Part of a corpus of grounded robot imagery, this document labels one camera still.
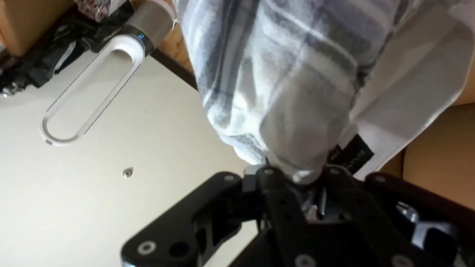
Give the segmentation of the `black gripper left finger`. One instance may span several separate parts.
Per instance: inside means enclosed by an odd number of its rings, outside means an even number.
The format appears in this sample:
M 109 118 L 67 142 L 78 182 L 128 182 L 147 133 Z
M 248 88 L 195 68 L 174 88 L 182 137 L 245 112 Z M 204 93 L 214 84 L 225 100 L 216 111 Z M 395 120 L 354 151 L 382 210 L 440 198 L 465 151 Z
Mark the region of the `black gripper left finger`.
M 312 246 L 312 226 L 275 167 L 259 170 L 268 229 L 262 237 L 266 267 L 318 267 Z

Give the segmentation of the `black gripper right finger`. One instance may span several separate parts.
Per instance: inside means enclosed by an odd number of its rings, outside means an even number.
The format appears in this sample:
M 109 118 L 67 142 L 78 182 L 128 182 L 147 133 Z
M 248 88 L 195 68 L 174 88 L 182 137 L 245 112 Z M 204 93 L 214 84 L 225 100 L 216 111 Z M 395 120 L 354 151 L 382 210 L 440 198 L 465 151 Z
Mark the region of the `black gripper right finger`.
M 391 218 L 346 169 L 327 167 L 321 182 L 333 215 L 320 229 L 318 267 L 416 267 Z

